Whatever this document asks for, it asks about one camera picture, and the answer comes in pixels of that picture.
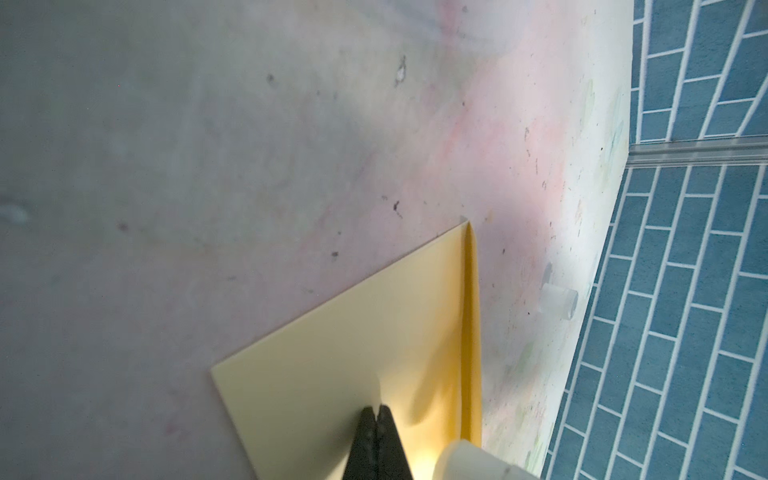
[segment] yellow paper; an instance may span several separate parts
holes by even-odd
[[[450,230],[212,369],[262,480],[341,478],[360,411],[392,410],[414,478],[480,445],[475,237]]]

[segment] white cylinder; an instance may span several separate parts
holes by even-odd
[[[538,480],[520,467],[504,463],[466,440],[445,447],[432,480]]]
[[[538,311],[545,315],[570,320],[576,311],[577,303],[578,292],[576,290],[551,283],[545,283],[541,286]]]

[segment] table surface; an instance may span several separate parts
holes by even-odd
[[[248,478],[209,368],[463,218],[483,445],[541,470],[631,2],[36,3],[0,29],[0,200],[29,215],[0,221],[0,471]],[[570,322],[538,313],[547,263]]]

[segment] blue brick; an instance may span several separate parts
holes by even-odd
[[[643,128],[640,132],[641,140],[663,140],[667,136],[667,126],[669,123],[670,112],[668,111],[643,114]]]
[[[649,480],[677,480],[683,467],[685,448],[667,439],[656,437],[654,452],[650,454],[648,465]]]
[[[688,268],[667,267],[664,278],[661,280],[654,317],[650,322],[651,330],[664,335],[677,336],[693,273],[694,271]]]
[[[632,177],[629,180],[627,192],[633,194],[647,194],[654,184],[655,168],[633,168]]]
[[[768,29],[768,0],[757,0],[755,6],[752,7],[750,20],[746,24],[744,33],[766,29]]]
[[[690,0],[656,0],[650,18],[648,53],[680,48],[685,44]]]
[[[592,302],[597,296],[598,288],[592,287],[589,301],[587,302],[587,312],[584,314],[584,320],[581,321],[581,331],[579,332],[578,340],[576,341],[576,350],[574,351],[574,358],[571,361],[571,370],[568,372],[568,379],[565,381],[565,388],[571,388],[571,380],[574,378],[574,372],[576,371],[576,364],[578,363],[578,354],[581,351],[581,343],[584,341],[584,334],[587,332],[587,325],[589,316],[592,314]]]
[[[720,314],[690,309],[659,430],[687,442],[710,362]]]
[[[634,0],[634,19],[638,20],[645,16],[645,1]]]
[[[662,168],[656,182],[654,200],[650,203],[648,225],[671,227],[677,198],[683,186],[685,167]]]
[[[640,473],[640,467],[632,465],[621,457],[616,457],[611,480],[640,480]]]
[[[714,230],[743,231],[757,170],[757,166],[726,168],[723,189],[720,191],[717,211],[712,222]]]
[[[541,468],[541,477],[547,478],[547,472],[549,472],[549,462],[552,461],[552,455],[547,454],[547,457],[544,459],[544,466]]]
[[[768,274],[768,200],[757,201],[741,271]]]
[[[640,225],[643,223],[647,200],[647,197],[624,198],[624,207],[621,209],[611,253],[629,257],[634,255],[634,246],[637,242],[637,235],[640,233]]]
[[[736,426],[704,414],[688,466],[688,478],[724,478]]]
[[[768,478],[768,355],[763,355],[736,464]]]
[[[608,233],[605,235],[605,241],[603,242],[603,253],[600,254],[600,262],[598,263],[598,271],[594,274],[594,282],[597,283],[600,278],[600,272],[603,271],[603,264],[605,263],[605,256],[608,255],[608,241],[611,238],[611,231],[613,227],[608,227]]]
[[[558,440],[558,432],[560,431],[560,422],[563,421],[563,414],[565,413],[565,403],[568,402],[568,394],[563,393],[560,398],[560,409],[558,410],[558,418],[554,421],[552,427],[552,438],[549,439],[549,451],[554,452],[554,444]]]
[[[763,96],[763,100],[757,105],[755,113],[746,128],[745,135],[767,135],[768,134],[768,95]]]
[[[605,477],[618,426],[617,416],[600,409],[594,413],[592,430],[589,433],[581,469],[595,478]]]
[[[659,110],[672,106],[677,72],[682,53],[649,58],[645,74],[644,110]]]
[[[571,408],[568,409],[568,416],[565,417],[565,422],[582,432],[587,429],[589,415],[594,403],[594,394],[598,390],[599,382],[599,372],[587,367],[579,369],[576,385],[573,389],[573,397],[571,398]]]
[[[643,24],[632,28],[632,88],[640,86],[640,56],[643,47]]]
[[[707,227],[707,218],[710,214],[710,198],[686,198],[683,200],[683,208],[680,209],[680,219],[677,221],[672,248],[670,249],[670,262],[696,263],[701,248],[704,229]]]
[[[632,272],[631,290],[643,293],[654,292],[669,235],[670,233],[666,230],[645,230],[637,253],[637,262],[634,264],[634,272]]]
[[[740,276],[725,324],[721,349],[755,356],[757,339],[768,309],[768,280]]]
[[[751,101],[741,101],[737,104],[717,105],[712,114],[707,135],[735,134],[739,130],[741,122],[744,120],[744,115],[746,115],[746,111],[749,110],[751,104]]]
[[[743,38],[733,60],[720,100],[740,100],[757,95],[768,73],[768,35]]]
[[[619,452],[638,462],[644,460],[660,399],[653,392],[635,387],[621,433]]]
[[[606,322],[595,320],[589,329],[589,338],[584,347],[584,355],[581,360],[594,366],[603,367],[608,344],[611,342],[611,334],[614,327]]]
[[[624,292],[624,283],[627,281],[629,266],[629,260],[608,258],[600,296],[597,299],[598,304],[594,308],[595,315],[600,318],[616,320],[621,294]]]
[[[701,7],[686,78],[715,75],[723,70],[743,5],[744,0],[726,0]]]
[[[707,408],[738,419],[751,371],[751,363],[718,355],[707,395]]]
[[[629,102],[629,143],[636,144],[637,140],[637,90],[630,92]]]
[[[683,84],[680,104],[677,107],[677,116],[672,129],[673,141],[694,140],[699,137],[716,87],[716,78]]]
[[[674,343],[669,340],[650,335],[646,337],[643,359],[637,371],[637,381],[661,390],[664,387],[664,381],[667,380],[673,348]]]
[[[627,295],[616,335],[611,360],[605,370],[600,404],[620,412],[624,408],[630,377],[643,338],[643,329],[650,308],[650,299]]]
[[[710,235],[696,284],[695,303],[709,306],[725,304],[725,296],[740,242],[741,237]]]
[[[689,194],[713,194],[717,187],[717,178],[722,167],[693,167],[688,177]]]
[[[584,437],[581,435],[571,430],[563,429],[558,456],[555,457],[554,464],[552,464],[550,480],[573,480],[583,441]]]
[[[611,215],[611,223],[616,221],[616,214],[619,208],[619,199],[621,198],[621,193],[624,191],[624,183],[627,181],[627,172],[628,170],[624,170],[624,174],[621,175],[621,183],[619,184],[619,192],[616,196],[616,202],[614,203],[614,212]]]

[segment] tile wall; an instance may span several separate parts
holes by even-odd
[[[635,0],[630,142],[768,134],[768,0]]]
[[[768,478],[766,166],[628,169],[542,478]]]

